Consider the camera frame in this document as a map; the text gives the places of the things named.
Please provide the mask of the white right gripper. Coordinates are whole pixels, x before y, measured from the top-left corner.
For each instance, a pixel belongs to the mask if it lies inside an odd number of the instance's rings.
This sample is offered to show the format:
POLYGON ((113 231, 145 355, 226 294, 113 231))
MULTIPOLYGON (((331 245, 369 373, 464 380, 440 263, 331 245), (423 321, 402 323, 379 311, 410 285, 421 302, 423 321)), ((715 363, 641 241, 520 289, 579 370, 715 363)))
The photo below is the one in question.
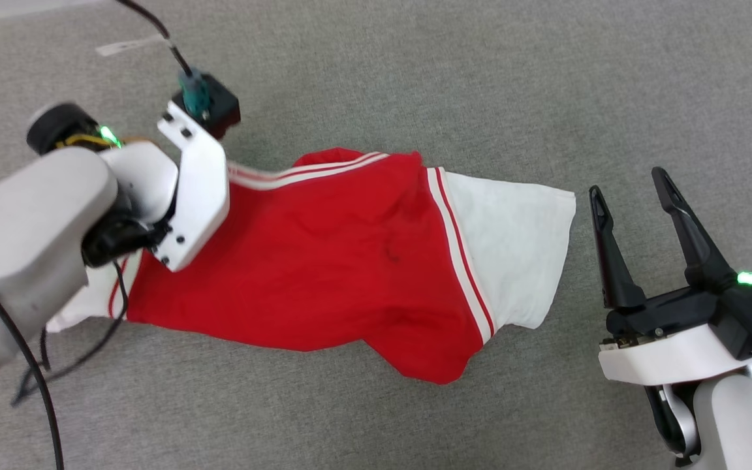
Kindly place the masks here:
POLYGON ((694 289, 682 288, 647 300, 618 247, 614 217, 602 191, 598 185, 590 187, 603 301, 606 309, 614 309, 606 316, 611 337, 598 354, 603 374, 611 381, 662 386, 700 381, 752 365, 752 355, 735 359, 708 325, 717 304, 710 292, 731 287, 735 271, 668 172, 653 167, 651 178, 663 211, 672 218, 686 262, 684 277, 694 289))

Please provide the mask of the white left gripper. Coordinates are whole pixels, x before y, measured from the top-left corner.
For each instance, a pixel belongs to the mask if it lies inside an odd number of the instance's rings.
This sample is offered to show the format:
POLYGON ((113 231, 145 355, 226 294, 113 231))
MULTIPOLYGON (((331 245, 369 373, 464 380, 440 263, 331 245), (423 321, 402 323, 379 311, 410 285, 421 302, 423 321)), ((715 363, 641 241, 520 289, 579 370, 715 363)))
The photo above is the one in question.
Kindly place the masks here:
POLYGON ((226 219, 227 158, 218 139, 176 101, 157 127, 179 149, 178 163, 149 140, 120 140, 72 102, 50 105, 31 119, 27 145, 35 153, 87 149, 116 179, 116 201, 82 241, 90 268, 145 249, 177 272, 226 219))

